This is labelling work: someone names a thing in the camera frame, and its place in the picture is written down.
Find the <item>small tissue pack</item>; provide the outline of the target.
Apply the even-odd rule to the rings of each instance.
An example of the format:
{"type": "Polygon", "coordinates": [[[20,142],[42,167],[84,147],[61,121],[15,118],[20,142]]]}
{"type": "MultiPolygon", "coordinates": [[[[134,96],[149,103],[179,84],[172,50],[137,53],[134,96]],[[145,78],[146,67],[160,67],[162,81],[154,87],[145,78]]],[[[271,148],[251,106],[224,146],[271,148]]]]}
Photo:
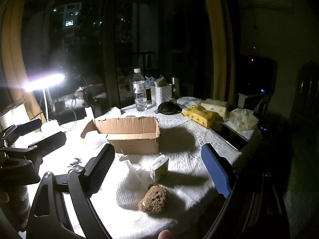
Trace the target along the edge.
{"type": "Polygon", "coordinates": [[[168,171],[169,158],[166,155],[160,155],[150,165],[150,178],[154,183],[161,180],[168,171]]]}

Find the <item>yellow wipes pack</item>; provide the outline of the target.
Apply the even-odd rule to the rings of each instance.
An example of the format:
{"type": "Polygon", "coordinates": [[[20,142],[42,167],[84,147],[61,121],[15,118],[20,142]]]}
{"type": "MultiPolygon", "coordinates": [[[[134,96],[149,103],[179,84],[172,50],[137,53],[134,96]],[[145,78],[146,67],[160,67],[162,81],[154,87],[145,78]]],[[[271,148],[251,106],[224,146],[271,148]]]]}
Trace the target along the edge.
{"type": "Polygon", "coordinates": [[[224,123],[223,118],[217,112],[206,110],[203,106],[197,104],[193,104],[187,110],[182,111],[182,114],[206,129],[221,130],[224,123]]]}

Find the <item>white desk lamp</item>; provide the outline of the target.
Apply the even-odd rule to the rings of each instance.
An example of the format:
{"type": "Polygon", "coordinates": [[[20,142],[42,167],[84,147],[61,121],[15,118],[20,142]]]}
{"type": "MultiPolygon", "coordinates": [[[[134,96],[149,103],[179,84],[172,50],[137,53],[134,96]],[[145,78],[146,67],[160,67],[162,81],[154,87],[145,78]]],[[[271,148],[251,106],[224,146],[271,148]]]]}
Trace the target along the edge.
{"type": "Polygon", "coordinates": [[[46,90],[48,90],[51,87],[54,87],[58,84],[60,84],[65,79],[65,75],[62,73],[55,73],[55,74],[49,74],[46,76],[42,76],[38,79],[29,80],[27,79],[22,88],[24,90],[24,102],[26,103],[26,107],[28,110],[28,113],[32,115],[32,119],[36,119],[37,117],[40,117],[40,121],[42,122],[43,126],[39,129],[44,131],[48,129],[51,124],[49,120],[49,107],[48,107],[48,100],[46,97],[46,90]],[[41,109],[40,104],[36,101],[36,98],[34,96],[34,91],[42,91],[44,106],[45,106],[45,113],[43,113],[43,110],[41,109]]]}

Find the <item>black round case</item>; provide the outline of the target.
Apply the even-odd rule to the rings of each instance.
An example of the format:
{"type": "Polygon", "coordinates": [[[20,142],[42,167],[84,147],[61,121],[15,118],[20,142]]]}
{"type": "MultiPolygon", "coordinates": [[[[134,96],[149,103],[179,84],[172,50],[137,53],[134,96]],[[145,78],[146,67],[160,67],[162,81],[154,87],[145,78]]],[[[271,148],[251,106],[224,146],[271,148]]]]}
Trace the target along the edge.
{"type": "Polygon", "coordinates": [[[173,115],[178,114],[182,112],[182,109],[179,107],[179,105],[174,104],[171,101],[165,101],[158,106],[158,113],[164,114],[164,115],[173,115]]]}

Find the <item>white blue flat box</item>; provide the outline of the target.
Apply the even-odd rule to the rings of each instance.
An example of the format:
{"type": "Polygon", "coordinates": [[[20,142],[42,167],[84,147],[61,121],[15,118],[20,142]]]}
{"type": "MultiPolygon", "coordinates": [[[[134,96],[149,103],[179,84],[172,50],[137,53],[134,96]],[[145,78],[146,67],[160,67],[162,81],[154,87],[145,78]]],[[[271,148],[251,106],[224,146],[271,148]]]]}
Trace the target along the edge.
{"type": "Polygon", "coordinates": [[[112,107],[106,111],[102,116],[97,117],[95,120],[105,120],[112,118],[119,118],[122,115],[122,111],[117,107],[112,107]]]}

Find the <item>white patterned tablecloth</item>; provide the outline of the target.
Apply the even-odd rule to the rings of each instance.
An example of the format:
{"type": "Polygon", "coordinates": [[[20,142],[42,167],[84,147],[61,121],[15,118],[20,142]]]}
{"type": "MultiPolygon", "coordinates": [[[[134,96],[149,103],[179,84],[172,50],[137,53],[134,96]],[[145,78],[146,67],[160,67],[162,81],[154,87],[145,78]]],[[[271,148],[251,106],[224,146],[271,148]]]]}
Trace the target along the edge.
{"type": "Polygon", "coordinates": [[[122,117],[155,117],[159,121],[159,153],[169,158],[168,172],[160,185],[169,191],[169,201],[157,214],[139,211],[135,205],[123,208],[116,200],[119,185],[127,172],[139,176],[140,186],[149,185],[149,167],[156,155],[118,154],[105,180],[91,198],[104,227],[113,238],[156,238],[165,229],[175,236],[188,234],[208,206],[217,206],[218,192],[201,159],[201,148],[211,144],[217,153],[233,166],[243,159],[237,151],[213,130],[206,129],[182,114],[165,116],[154,107],[138,112],[131,105],[122,109],[122,117]]]}

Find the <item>brown plush toy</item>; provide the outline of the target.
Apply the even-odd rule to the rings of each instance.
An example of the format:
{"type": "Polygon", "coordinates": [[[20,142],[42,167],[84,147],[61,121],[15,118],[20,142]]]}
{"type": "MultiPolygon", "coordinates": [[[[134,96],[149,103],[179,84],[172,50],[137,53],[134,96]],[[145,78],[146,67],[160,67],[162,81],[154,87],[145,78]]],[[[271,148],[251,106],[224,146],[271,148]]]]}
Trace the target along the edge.
{"type": "Polygon", "coordinates": [[[156,183],[150,184],[145,196],[137,205],[138,210],[145,213],[158,214],[166,206],[168,196],[169,191],[166,188],[156,183]]]}

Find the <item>white power adapter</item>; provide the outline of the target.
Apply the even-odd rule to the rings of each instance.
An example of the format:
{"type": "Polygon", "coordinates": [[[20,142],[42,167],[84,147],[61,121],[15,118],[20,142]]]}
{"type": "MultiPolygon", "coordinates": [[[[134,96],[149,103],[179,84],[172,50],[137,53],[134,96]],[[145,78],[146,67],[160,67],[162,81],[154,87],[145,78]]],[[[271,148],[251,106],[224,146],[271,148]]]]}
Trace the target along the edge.
{"type": "Polygon", "coordinates": [[[89,121],[95,119],[93,109],[91,107],[86,107],[85,113],[87,115],[85,118],[88,119],[89,121]]]}

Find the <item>pale green tissue pack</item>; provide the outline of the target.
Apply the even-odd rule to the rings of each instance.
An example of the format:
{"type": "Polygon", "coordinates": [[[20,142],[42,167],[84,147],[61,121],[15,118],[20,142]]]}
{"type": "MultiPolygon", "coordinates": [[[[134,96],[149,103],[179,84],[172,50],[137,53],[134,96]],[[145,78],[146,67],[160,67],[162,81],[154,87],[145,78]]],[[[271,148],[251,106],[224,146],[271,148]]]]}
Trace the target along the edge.
{"type": "Polygon", "coordinates": [[[201,103],[201,106],[208,111],[218,113],[222,118],[226,118],[228,115],[228,102],[206,99],[201,103]]]}

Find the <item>steel thermos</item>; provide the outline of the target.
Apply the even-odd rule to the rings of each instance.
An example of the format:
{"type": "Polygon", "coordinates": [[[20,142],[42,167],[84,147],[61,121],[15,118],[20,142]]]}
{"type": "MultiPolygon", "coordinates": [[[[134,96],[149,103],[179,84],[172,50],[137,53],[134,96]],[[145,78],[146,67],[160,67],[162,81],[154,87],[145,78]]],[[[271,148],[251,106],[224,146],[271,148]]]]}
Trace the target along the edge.
{"type": "Polygon", "coordinates": [[[179,79],[178,77],[172,77],[172,95],[175,99],[180,97],[179,94],[179,79]]]}

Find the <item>clear water bottle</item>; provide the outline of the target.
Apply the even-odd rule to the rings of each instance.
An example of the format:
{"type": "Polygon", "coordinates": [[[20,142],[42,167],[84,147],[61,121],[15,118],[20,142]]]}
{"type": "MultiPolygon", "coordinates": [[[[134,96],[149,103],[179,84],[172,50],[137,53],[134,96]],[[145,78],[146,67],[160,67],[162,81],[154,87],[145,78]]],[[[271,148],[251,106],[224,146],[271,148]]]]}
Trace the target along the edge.
{"type": "Polygon", "coordinates": [[[147,109],[147,94],[145,79],[141,74],[140,68],[134,69],[132,88],[135,96],[136,110],[140,112],[145,111],[147,109]]]}

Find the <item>white paper towel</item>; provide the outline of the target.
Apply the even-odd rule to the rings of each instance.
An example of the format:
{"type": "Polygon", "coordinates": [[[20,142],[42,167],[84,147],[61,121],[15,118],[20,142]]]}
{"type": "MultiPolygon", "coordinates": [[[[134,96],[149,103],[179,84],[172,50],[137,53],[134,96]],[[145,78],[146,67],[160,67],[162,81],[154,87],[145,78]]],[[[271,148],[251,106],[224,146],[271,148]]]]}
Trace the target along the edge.
{"type": "Polygon", "coordinates": [[[118,162],[116,183],[116,202],[124,209],[138,210],[139,205],[144,206],[150,185],[160,179],[157,165],[152,164],[148,171],[136,170],[130,160],[118,162]]]}

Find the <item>crumpled plastic bag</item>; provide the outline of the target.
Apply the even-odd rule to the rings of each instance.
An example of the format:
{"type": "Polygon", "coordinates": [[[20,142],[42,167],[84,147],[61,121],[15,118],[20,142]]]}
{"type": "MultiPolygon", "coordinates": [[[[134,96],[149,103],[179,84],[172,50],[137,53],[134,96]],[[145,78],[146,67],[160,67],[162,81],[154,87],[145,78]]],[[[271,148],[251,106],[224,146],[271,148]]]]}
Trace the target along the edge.
{"type": "Polygon", "coordinates": [[[249,131],[257,127],[258,118],[254,116],[252,110],[235,109],[229,113],[226,123],[235,131],[249,131]]]}

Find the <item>white perforated basket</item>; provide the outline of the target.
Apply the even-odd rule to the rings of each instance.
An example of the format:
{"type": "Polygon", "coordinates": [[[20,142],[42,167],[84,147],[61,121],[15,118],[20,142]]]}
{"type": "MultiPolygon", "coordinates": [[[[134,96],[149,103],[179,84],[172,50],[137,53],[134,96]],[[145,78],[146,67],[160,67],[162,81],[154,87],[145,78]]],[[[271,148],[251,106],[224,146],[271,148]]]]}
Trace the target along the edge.
{"type": "Polygon", "coordinates": [[[160,105],[163,102],[169,101],[172,98],[172,84],[164,87],[150,87],[151,101],[153,105],[160,105]]]}

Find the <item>brown cardboard box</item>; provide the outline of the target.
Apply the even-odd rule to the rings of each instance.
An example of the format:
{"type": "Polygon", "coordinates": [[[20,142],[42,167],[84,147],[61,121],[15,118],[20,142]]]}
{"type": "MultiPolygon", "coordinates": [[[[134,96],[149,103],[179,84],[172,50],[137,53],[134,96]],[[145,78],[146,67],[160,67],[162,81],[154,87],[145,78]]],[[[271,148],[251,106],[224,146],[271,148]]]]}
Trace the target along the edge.
{"type": "Polygon", "coordinates": [[[130,154],[159,153],[160,124],[155,117],[126,117],[91,120],[81,133],[85,138],[96,131],[106,136],[115,152],[130,154]]]}

